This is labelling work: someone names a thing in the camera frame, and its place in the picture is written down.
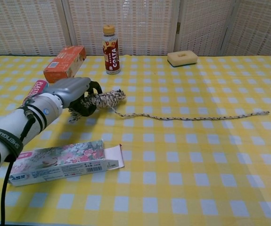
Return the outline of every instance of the plastic bottle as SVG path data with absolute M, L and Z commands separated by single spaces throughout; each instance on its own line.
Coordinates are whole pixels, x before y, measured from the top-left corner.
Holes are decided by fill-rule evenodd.
M 115 35 L 115 27 L 113 25 L 104 25 L 103 33 L 103 52 L 106 72 L 108 74 L 117 74 L 121 69 L 118 56 L 118 40 L 117 36 Z

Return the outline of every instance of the toothpaste box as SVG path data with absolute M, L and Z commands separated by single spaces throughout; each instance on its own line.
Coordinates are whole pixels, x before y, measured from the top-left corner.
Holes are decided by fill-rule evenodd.
M 121 145 L 104 149 L 103 141 L 22 152 L 15 161 L 8 182 L 21 186 L 124 166 Z
M 72 78 L 86 58 L 84 46 L 65 47 L 44 69 L 43 74 L 49 83 Z

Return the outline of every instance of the table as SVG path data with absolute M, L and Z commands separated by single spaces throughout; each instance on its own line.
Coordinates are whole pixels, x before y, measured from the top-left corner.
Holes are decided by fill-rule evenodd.
M 53 57 L 0 56 L 0 117 L 19 107 Z M 88 56 L 77 76 L 127 95 L 117 110 L 159 116 L 271 112 L 271 56 L 200 57 L 171 67 L 165 56 L 121 56 L 105 73 Z M 14 187 L 7 222 L 32 225 L 271 226 L 271 113 L 232 121 L 122 119 L 111 110 L 69 122 L 63 114 L 24 151 L 102 138 L 123 145 L 120 170 Z M 7 165 L 0 169 L 1 185 Z

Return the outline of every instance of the braided rope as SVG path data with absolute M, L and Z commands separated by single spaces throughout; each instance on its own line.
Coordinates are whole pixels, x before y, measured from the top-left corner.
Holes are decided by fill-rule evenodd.
M 270 112 L 269 111 L 261 111 L 261 112 L 255 112 L 255 113 L 248 113 L 248 114 L 241 114 L 241 115 L 235 115 L 235 116 L 219 116 L 219 117 L 197 117 L 197 118 L 185 118 L 185 117 L 158 117 L 150 114 L 145 113 L 132 113 L 132 114 L 122 114 L 115 110 L 115 106 L 121 102 L 123 99 L 126 98 L 126 95 L 123 91 L 117 90 L 117 91 L 110 91 L 107 93 L 102 94 L 93 94 L 85 97 L 84 100 L 81 101 L 81 104 L 85 107 L 89 107 L 90 105 L 97 106 L 98 109 L 101 108 L 111 108 L 117 115 L 119 115 L 122 118 L 130 118 L 130 117 L 147 117 L 151 119 L 156 120 L 162 120 L 162 121 L 171 121 L 171 120 L 180 120 L 180 121 L 217 121 L 217 120 L 232 120 L 232 119 L 242 119 L 247 118 L 251 116 L 257 116 L 257 115 L 267 115 Z M 72 121 L 78 120 L 81 118 L 81 115 L 74 111 L 73 109 L 69 109 L 72 116 Z

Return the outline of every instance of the bottle label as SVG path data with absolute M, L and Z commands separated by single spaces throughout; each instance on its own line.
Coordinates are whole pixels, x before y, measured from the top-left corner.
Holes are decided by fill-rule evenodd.
M 110 41 L 103 41 L 103 52 L 106 70 L 116 71 L 120 69 L 117 38 Z

